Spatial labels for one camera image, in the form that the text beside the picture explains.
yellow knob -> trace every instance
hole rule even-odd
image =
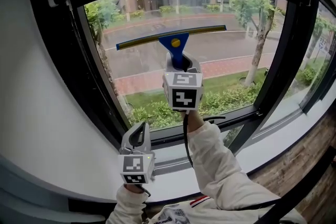
[[[181,45],[180,40],[179,40],[178,38],[173,38],[173,40],[172,40],[172,46],[173,46],[174,48],[177,48],[177,47],[180,46],[180,45]]]

sidewalk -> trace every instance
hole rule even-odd
[[[274,54],[263,54],[260,59],[259,68],[269,68],[273,57]],[[201,63],[203,79],[247,71],[250,68],[252,58],[253,56],[245,56],[203,62]],[[114,85],[121,95],[146,92],[162,88],[162,76],[163,69],[114,79]]]

white jacket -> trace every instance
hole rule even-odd
[[[234,155],[220,141],[219,133],[217,125],[206,122],[188,135],[198,186],[207,197],[165,206],[149,223],[252,224],[271,206],[258,210],[235,210],[279,198],[247,177]],[[147,197],[146,193],[135,194],[121,186],[117,193],[117,205],[106,223],[141,223],[142,209],[146,206],[143,202]],[[282,219],[306,224],[295,209]]]

person's arm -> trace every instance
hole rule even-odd
[[[148,195],[135,185],[122,185],[117,192],[117,205],[106,224],[141,224],[147,198]]]
[[[242,171],[232,152],[219,139],[217,125],[203,120],[197,112],[188,118],[188,141],[198,186],[220,209],[234,210],[279,198]]]

wooden floor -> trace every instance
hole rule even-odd
[[[329,145],[336,147],[336,106],[291,150],[250,178],[273,193],[283,196],[312,169]],[[148,216],[163,205],[148,206]],[[296,209],[308,223],[336,223],[336,168],[331,166]]]

